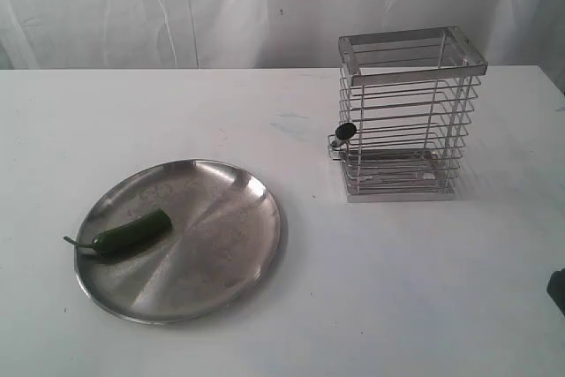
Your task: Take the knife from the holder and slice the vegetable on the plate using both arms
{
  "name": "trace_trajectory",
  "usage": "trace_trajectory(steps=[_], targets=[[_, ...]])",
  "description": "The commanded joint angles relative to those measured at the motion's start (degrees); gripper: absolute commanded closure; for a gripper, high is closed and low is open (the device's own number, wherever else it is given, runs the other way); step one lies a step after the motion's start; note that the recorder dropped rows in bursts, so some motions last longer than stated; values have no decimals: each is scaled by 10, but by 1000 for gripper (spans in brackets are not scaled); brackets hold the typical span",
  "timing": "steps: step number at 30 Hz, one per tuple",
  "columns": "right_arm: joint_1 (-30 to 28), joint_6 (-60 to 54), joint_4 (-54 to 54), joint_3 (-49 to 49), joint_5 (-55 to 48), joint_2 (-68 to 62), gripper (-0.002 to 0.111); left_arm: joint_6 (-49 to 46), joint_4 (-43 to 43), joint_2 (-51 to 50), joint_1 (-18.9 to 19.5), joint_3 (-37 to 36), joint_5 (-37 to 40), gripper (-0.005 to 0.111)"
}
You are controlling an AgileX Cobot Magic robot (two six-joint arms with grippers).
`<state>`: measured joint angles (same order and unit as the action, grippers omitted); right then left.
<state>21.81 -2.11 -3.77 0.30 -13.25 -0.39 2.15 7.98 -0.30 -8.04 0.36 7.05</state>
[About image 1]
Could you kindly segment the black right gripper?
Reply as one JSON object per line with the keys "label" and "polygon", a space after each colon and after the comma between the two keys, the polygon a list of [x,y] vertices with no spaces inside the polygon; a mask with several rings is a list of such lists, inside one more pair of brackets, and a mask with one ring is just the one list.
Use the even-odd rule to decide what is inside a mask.
{"label": "black right gripper", "polygon": [[546,286],[548,296],[557,306],[565,306],[565,269],[554,271]]}

